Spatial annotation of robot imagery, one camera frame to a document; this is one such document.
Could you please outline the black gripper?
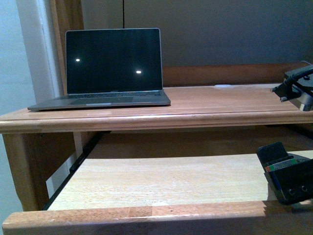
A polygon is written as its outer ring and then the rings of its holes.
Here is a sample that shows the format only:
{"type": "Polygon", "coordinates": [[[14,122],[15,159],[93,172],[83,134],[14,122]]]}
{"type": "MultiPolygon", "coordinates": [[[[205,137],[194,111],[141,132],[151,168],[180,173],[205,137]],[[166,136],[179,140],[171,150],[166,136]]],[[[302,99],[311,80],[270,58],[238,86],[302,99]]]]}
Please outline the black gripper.
{"type": "MultiPolygon", "coordinates": [[[[264,171],[267,166],[293,159],[280,141],[259,147],[256,154],[264,171]]],[[[281,204],[290,205],[313,198],[312,160],[270,172],[266,171],[264,175],[281,204]]]]}

